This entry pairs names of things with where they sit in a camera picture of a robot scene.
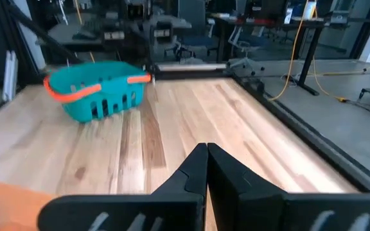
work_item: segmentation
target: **basket slot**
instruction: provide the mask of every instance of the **basket slot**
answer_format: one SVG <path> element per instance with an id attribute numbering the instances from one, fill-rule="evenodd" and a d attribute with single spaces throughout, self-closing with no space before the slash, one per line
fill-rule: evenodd
<path id="1" fill-rule="evenodd" d="M 112 104 L 112 101 L 109 101 L 108 100 L 108 112 L 109 112 L 109 115 L 111 116 L 114 112 L 114 105 Z"/>
<path id="2" fill-rule="evenodd" d="M 132 92 L 131 93 L 131 105 L 133 107 L 136 107 L 137 106 L 137 103 L 136 103 L 136 93 L 135 92 Z"/>
<path id="3" fill-rule="evenodd" d="M 91 114 L 93 119 L 98 118 L 98 107 L 96 106 L 96 102 L 91 102 Z"/>
<path id="4" fill-rule="evenodd" d="M 130 108 L 130 101 L 128 100 L 128 97 L 126 94 L 122 95 L 122 109 L 128 110 Z"/>
<path id="5" fill-rule="evenodd" d="M 102 101 L 98 101 L 97 102 L 98 104 L 98 119 L 102 119 L 103 118 L 103 110 L 102 110 Z"/>
<path id="6" fill-rule="evenodd" d="M 108 101 L 106 99 L 102 100 L 102 111 L 104 117 L 109 115 Z"/>
<path id="7" fill-rule="evenodd" d="M 112 109 L 113 109 L 113 112 L 116 113 L 116 112 L 119 112 L 119 105 L 117 103 L 115 103 L 113 106 L 112 106 Z"/>

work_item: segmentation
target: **wooden table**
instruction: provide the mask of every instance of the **wooden table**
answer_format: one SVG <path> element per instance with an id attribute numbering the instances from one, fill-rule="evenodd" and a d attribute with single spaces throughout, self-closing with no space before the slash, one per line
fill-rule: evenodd
<path id="1" fill-rule="evenodd" d="M 233 80 L 158 81 L 139 108 L 87 124 L 43 87 L 26 87 L 0 109 L 0 182 L 57 195 L 151 193 L 199 142 L 288 192 L 356 192 Z"/>

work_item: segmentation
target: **plastic basket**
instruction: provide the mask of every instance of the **plastic basket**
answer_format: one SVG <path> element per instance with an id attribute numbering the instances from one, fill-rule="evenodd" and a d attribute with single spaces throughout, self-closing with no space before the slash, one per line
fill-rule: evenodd
<path id="1" fill-rule="evenodd" d="M 44 86 L 79 122 L 102 119 L 142 102 L 151 77 L 125 62 L 73 65 L 45 77 Z"/>

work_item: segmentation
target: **concrete floor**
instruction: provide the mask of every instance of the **concrete floor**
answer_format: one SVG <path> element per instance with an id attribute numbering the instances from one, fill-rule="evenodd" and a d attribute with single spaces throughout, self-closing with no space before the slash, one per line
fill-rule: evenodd
<path id="1" fill-rule="evenodd" d="M 366 66 L 352 61 L 342 61 L 337 65 L 333 61 L 321 61 L 317 62 L 317 65 L 318 73 L 339 71 L 339 67 L 347 71 L 361 70 L 361 67 Z M 369 73 L 370 70 L 368 74 L 320 76 L 318 80 L 325 91 L 356 101 L 362 88 L 370 88 Z M 285 83 L 278 77 L 261 79 L 265 83 L 265 90 L 273 96 L 282 91 Z M 312 96 L 300 87 L 291 86 L 286 88 L 278 100 L 370 170 L 370 112 L 354 105 L 340 103 L 325 95 L 313 75 L 307 77 L 306 84 L 321 94 Z M 370 104 L 370 94 L 365 94 L 362 102 Z"/>

